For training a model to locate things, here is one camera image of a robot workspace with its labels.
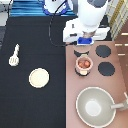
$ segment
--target white spoon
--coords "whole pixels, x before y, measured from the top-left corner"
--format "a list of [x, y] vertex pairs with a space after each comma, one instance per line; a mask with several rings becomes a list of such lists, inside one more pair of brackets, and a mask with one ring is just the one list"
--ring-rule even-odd
[[17, 44], [16, 47], [15, 47], [15, 51], [14, 51], [13, 56], [11, 56], [10, 59], [9, 59], [9, 64], [11, 66], [17, 66], [18, 63], [19, 63], [19, 58], [17, 57], [18, 56], [18, 51], [19, 51], [19, 45]]

